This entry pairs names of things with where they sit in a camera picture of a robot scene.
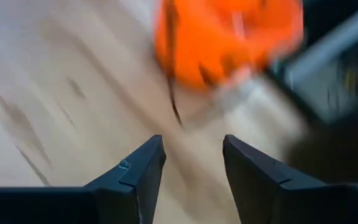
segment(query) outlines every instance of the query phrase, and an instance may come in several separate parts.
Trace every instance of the orange object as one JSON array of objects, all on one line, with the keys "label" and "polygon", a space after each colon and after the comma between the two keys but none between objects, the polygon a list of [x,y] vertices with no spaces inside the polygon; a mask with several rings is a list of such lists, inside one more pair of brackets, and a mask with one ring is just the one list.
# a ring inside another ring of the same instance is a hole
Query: orange object
[{"label": "orange object", "polygon": [[300,0],[163,0],[155,52],[168,76],[208,90],[241,66],[263,69],[302,37]]}]

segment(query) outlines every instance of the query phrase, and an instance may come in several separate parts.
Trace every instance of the wood grain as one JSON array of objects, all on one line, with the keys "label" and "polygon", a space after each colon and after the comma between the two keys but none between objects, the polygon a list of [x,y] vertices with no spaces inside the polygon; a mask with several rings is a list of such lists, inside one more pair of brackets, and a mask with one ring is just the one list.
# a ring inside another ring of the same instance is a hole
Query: wood grain
[{"label": "wood grain", "polygon": [[176,86],[182,129],[153,58],[156,3],[0,0],[0,185],[84,185],[162,134],[155,223],[239,223],[224,135],[283,159],[303,123],[258,79],[230,108]]}]

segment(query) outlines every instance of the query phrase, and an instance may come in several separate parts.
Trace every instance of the blurry orange object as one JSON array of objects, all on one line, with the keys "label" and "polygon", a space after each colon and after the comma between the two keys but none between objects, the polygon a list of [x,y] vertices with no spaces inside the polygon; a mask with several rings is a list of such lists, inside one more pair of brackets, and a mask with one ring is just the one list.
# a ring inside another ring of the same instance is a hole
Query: blurry orange object
[{"label": "blurry orange object", "polygon": [[244,65],[263,69],[302,37],[300,0],[162,0],[154,41],[168,76],[208,90]]}]

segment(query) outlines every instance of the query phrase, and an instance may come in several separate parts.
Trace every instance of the wooden floor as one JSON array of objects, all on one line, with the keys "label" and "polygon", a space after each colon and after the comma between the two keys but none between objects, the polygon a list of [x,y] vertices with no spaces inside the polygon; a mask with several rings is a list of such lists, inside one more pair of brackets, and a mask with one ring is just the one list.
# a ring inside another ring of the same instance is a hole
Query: wooden floor
[{"label": "wooden floor", "polygon": [[303,123],[259,79],[230,106],[176,87],[182,129],[152,57],[155,4],[0,0],[0,186],[84,185],[162,134],[155,223],[239,223],[224,135],[283,159]]}]

